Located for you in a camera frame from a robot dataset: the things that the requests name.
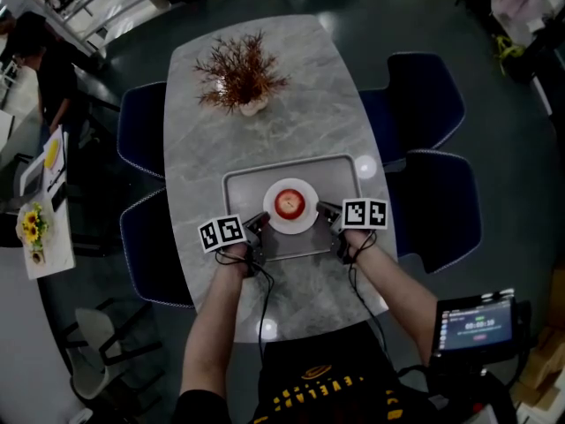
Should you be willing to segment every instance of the dark floor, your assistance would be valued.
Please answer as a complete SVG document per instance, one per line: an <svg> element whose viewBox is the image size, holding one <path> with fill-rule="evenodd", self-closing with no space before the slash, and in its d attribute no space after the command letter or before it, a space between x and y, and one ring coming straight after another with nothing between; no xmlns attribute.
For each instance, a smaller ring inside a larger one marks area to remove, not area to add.
<svg viewBox="0 0 565 424"><path fill-rule="evenodd" d="M442 299L514 287L519 299L531 301L538 330L561 248L563 181L554 131L531 90L502 77L489 37L454 0L206 0L179 7L113 41L108 47L110 68L100 77L107 88L87 83L95 94L108 97L109 90L119 98L130 87L166 80L172 51L197 36L248 19L293 13L318 16L359 89L387 84L386 60L394 52L432 51L445 60L463 94L467 116L442 149L471 162L484 239L470 257L436 276L426 276L418 259L405 259L403 265ZM115 115L103 120L115 131ZM123 184L132 184L125 188L124 201L131 203L160 186L129 167L114 168ZM43 284L60 326L72 320L74 307L95 306L108 296L133 296L121 253L78 258L75 270L46 278ZM167 375L159 383L165 400L151 421L164 422L174 407L193 318L191 311L154 306L151 331L165 344L157 361L166 363ZM391 316L380 320L395 367L416 363L413 346ZM235 423L247 422L256 406L258 355L255 344L234 348L228 390ZM495 372L508 379L513 368L508 363Z"/></svg>

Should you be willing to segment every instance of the black shirt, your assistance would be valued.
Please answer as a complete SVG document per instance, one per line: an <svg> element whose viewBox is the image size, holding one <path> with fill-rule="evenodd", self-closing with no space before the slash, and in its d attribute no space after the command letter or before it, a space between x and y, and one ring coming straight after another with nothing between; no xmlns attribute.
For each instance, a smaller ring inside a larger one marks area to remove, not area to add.
<svg viewBox="0 0 565 424"><path fill-rule="evenodd" d="M74 67L57 46L52 46L43 54L37 81L43 100L43 116L50 124L63 100L73 99L77 95Z"/></svg>
<svg viewBox="0 0 565 424"><path fill-rule="evenodd" d="M0 60L3 64L9 63L20 42L27 40L39 42L43 47L50 47L57 43L55 36L45 28L45 18L31 11L24 12L18 17L16 26L8 35Z"/></svg>
<svg viewBox="0 0 565 424"><path fill-rule="evenodd" d="M404 388L366 323L320 337L268 344L251 423L426 422L433 408ZM229 424L223 398L191 390L174 424Z"/></svg>

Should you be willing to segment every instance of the gray tray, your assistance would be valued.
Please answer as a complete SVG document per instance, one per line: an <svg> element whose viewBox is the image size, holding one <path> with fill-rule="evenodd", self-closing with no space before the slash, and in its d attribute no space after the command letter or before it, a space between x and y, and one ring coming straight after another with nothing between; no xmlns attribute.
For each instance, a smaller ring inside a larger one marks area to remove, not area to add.
<svg viewBox="0 0 565 424"><path fill-rule="evenodd" d="M359 198L355 163L350 155L326 155L227 173L222 179L223 202L227 215L239 214L241 221L263 211L268 188L284 178L298 178L310 184L321 201L341 204L345 198ZM263 231L263 253L267 261L289 259L329 251L328 222L317 218L308 231L281 234L268 225Z"/></svg>

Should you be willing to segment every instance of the digital display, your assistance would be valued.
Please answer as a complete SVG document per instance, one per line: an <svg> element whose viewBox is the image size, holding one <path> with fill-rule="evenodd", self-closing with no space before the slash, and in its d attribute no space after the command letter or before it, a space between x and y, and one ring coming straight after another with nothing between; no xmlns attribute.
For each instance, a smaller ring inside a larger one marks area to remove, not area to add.
<svg viewBox="0 0 565 424"><path fill-rule="evenodd" d="M442 311L441 351L472 349L512 339L512 306L509 300L473 308Z"/></svg>

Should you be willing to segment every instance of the navy blue chair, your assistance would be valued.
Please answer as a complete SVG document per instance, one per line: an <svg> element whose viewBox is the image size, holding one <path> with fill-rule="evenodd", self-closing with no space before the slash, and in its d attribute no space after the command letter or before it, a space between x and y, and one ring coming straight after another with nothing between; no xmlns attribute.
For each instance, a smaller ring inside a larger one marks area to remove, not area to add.
<svg viewBox="0 0 565 424"><path fill-rule="evenodd" d="M459 155L407 153L406 168L386 174L398 257L418 254L427 273L459 262L480 244L475 177Z"/></svg>
<svg viewBox="0 0 565 424"><path fill-rule="evenodd" d="M463 98L443 60L431 53L388 59L388 87L360 91L383 164L412 149L436 149L462 123Z"/></svg>
<svg viewBox="0 0 565 424"><path fill-rule="evenodd" d="M133 287L147 301L194 307L178 259L167 191L151 193L120 217L125 260Z"/></svg>
<svg viewBox="0 0 565 424"><path fill-rule="evenodd" d="M162 124L167 82L128 90L122 99L117 153L131 166L165 179Z"/></svg>

